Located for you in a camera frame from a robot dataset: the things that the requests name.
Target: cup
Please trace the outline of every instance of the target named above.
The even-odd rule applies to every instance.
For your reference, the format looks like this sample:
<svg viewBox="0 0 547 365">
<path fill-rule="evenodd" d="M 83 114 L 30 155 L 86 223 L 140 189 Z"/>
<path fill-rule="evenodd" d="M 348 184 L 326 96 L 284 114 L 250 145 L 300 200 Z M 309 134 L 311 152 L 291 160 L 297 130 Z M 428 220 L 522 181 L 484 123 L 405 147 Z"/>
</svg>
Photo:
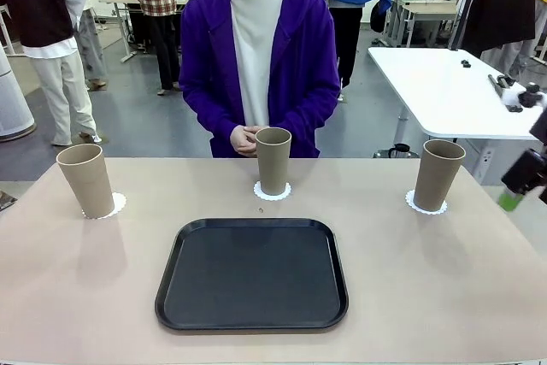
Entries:
<svg viewBox="0 0 547 365">
<path fill-rule="evenodd" d="M 256 134 L 260 185 L 262 192 L 269 196 L 285 192 L 291 141 L 291 133 L 284 128 L 263 128 Z"/>
<path fill-rule="evenodd" d="M 456 143 L 429 140 L 424 143 L 414 204 L 425 211 L 437 211 L 463 163 L 465 150 Z"/>
<path fill-rule="evenodd" d="M 101 218 L 114 210 L 103 149 L 80 144 L 63 150 L 57 164 L 65 175 L 87 218 Z"/>
</svg>

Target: tray rim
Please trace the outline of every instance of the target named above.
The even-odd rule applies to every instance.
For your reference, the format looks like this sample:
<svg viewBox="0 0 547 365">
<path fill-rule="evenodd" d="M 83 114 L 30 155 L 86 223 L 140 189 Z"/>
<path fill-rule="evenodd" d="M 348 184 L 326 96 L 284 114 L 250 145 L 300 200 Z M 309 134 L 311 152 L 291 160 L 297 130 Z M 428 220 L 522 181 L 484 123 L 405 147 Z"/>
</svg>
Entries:
<svg viewBox="0 0 547 365">
<path fill-rule="evenodd" d="M 292 225 L 301 226 L 301 227 L 315 227 L 319 228 L 321 231 L 325 232 L 325 235 L 328 239 L 328 248 L 330 251 L 331 261 L 332 261 L 332 267 L 333 267 L 333 275 L 336 283 L 336 288 L 338 292 L 338 298 L 340 302 L 340 310 L 338 313 L 328 322 L 325 324 L 318 326 L 318 327 L 310 327 L 310 326 L 293 326 L 293 327 L 242 327 L 242 326 L 229 326 L 229 327 L 187 327 L 187 326 L 181 326 L 180 324 L 175 324 L 171 322 L 166 314 L 165 314 L 165 299 L 168 294 L 168 289 L 171 284 L 171 279 L 173 277 L 173 272 L 175 265 L 174 262 L 174 253 L 179 252 L 178 243 L 182 243 L 180 241 L 181 236 L 185 235 L 188 236 L 192 232 L 199 230 L 201 228 L 204 228 L 208 225 L 210 222 L 214 222 L 218 224 L 219 222 L 224 222 L 226 225 L 230 225 L 230 221 L 245 221 L 252 223 L 253 221 L 271 221 L 273 224 L 276 221 L 292 221 Z M 160 285 L 156 294 L 156 300 L 154 302 L 156 317 L 159 320 L 159 322 L 174 331 L 242 331 L 242 330 L 260 330 L 260 331 L 275 331 L 275 330 L 320 330 L 320 329 L 327 329 L 330 327 L 333 327 L 337 325 L 341 320 L 345 317 L 348 308 L 349 308 L 349 297 L 348 297 L 348 291 L 345 284 L 345 278 L 344 278 L 344 271 L 342 269 L 342 262 L 340 261 L 340 255 L 338 253 L 338 247 L 336 242 L 336 236 L 334 235 L 334 232 L 324 223 L 315 220 L 315 219 L 309 219 L 309 218 L 204 218 L 199 220 L 194 220 L 192 222 L 189 222 L 188 224 L 184 225 L 175 236 L 173 246 L 171 248 L 171 252 L 169 253 L 168 260 L 166 262 L 166 267 L 162 275 L 162 280 L 160 281 Z"/>
</svg>

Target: white cylinder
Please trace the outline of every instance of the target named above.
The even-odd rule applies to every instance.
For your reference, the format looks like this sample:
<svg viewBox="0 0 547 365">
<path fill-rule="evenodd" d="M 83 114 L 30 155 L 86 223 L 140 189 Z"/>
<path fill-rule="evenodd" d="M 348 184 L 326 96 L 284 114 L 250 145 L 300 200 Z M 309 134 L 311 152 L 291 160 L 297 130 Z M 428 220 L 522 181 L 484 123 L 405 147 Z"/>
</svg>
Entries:
<svg viewBox="0 0 547 365">
<path fill-rule="evenodd" d="M 22 137 L 34 128 L 31 110 L 0 46 L 0 141 Z"/>
</svg>

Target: person in purple hoodie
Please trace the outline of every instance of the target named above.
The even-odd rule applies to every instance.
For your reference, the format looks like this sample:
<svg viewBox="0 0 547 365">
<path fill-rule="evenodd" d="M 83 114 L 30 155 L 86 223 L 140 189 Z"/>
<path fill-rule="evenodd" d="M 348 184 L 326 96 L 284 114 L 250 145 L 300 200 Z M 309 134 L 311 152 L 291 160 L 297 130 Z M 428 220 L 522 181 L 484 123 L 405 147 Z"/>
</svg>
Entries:
<svg viewBox="0 0 547 365">
<path fill-rule="evenodd" d="M 319 155 L 340 93 L 325 0 L 191 0 L 181 45 L 180 87 L 213 157 L 255 156 L 264 127 L 291 132 L 292 157 Z"/>
</svg>

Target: green bottle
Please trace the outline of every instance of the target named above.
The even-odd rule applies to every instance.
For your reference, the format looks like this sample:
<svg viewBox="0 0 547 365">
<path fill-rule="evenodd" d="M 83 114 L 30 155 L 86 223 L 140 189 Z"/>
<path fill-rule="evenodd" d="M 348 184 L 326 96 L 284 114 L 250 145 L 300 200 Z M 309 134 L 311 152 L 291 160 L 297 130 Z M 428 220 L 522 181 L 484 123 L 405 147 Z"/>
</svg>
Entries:
<svg viewBox="0 0 547 365">
<path fill-rule="evenodd" d="M 503 191 L 502 195 L 499 196 L 497 203 L 505 211 L 511 212 L 515 211 L 515 209 L 519 206 L 522 198 L 524 198 L 523 194 L 516 194 L 512 192 L 509 188 L 506 188 Z"/>
</svg>

